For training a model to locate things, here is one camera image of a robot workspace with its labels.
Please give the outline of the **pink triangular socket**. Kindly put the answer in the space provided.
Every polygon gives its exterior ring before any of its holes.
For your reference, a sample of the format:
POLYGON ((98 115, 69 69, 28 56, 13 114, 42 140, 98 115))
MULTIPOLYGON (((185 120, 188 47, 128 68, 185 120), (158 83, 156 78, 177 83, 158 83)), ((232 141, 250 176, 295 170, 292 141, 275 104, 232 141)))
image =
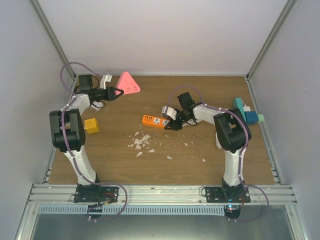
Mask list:
POLYGON ((122 90, 124 95, 135 94, 141 91, 139 85, 127 71, 123 72, 119 77, 116 88, 122 90))

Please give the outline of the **orange power strip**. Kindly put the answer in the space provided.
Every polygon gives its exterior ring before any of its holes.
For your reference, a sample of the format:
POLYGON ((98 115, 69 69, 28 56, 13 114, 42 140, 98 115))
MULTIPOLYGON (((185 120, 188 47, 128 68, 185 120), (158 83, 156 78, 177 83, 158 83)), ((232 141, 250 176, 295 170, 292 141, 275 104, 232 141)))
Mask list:
POLYGON ((142 125, 147 127, 152 127, 156 129, 164 129, 165 126, 170 122, 168 119, 157 117, 157 116, 151 116, 151 115, 143 115, 142 117, 142 125))

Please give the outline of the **yellow cube adapter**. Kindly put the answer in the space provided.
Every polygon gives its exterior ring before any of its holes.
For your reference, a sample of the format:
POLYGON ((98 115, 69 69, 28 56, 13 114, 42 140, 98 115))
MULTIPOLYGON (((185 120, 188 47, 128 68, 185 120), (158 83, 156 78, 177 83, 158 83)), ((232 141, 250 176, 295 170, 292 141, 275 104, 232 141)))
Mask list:
POLYGON ((84 120, 84 129, 88 134, 98 133, 99 125, 96 118, 89 118, 84 120))

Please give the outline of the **white plug adapter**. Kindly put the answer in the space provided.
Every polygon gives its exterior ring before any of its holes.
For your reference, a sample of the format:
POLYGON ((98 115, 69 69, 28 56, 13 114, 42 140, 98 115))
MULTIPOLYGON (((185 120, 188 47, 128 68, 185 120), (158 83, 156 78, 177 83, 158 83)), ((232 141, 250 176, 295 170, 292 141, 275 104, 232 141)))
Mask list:
POLYGON ((96 107, 96 106, 94 106, 94 105, 91 105, 90 108, 91 108, 92 110, 95 110, 96 112, 99 112, 99 111, 101 110, 101 108, 96 107))

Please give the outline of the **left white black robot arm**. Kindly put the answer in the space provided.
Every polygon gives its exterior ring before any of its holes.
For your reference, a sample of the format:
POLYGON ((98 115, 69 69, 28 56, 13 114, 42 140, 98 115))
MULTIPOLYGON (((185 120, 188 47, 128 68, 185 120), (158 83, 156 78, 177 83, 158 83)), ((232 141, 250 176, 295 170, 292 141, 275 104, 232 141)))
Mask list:
POLYGON ((77 184, 89 186, 86 197, 92 202, 98 202, 103 197, 103 189, 93 170, 85 151, 86 133, 82 121, 83 112, 101 101, 114 101, 124 94, 124 91, 106 86, 111 82, 112 75, 101 77, 99 87, 92 87, 91 75, 80 75, 77 92, 60 110, 49 113, 50 132, 53 146, 60 150, 70 161, 76 176, 77 184))

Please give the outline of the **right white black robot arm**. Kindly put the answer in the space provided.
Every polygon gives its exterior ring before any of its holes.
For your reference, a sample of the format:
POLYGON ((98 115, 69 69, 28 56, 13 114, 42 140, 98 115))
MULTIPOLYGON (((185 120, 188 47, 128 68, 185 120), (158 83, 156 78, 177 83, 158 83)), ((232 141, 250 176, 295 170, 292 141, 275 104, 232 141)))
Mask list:
POLYGON ((168 105, 162 107, 162 115, 169 120, 164 128, 179 131, 190 120, 205 121, 215 126, 217 142, 225 154, 221 196, 228 203, 234 202, 245 192, 243 158, 252 137, 241 111, 237 107, 224 109, 204 102, 196 103, 189 92, 177 98, 182 110, 168 105))

